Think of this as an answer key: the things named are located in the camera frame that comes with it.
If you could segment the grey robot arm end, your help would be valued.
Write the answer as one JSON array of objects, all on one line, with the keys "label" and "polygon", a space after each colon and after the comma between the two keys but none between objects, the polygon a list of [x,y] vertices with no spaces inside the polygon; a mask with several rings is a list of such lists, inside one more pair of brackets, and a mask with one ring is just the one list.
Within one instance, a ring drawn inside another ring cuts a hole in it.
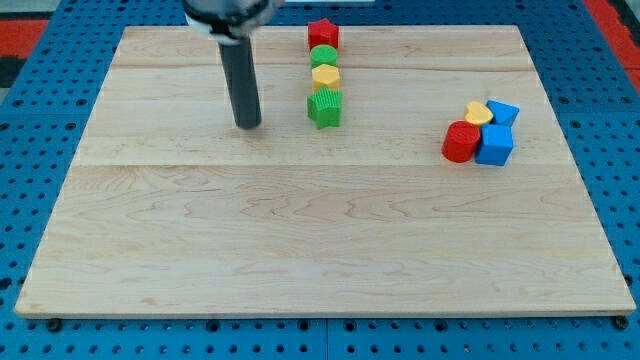
[{"label": "grey robot arm end", "polygon": [[274,17],[284,0],[182,0],[186,21],[219,43],[236,45]]}]

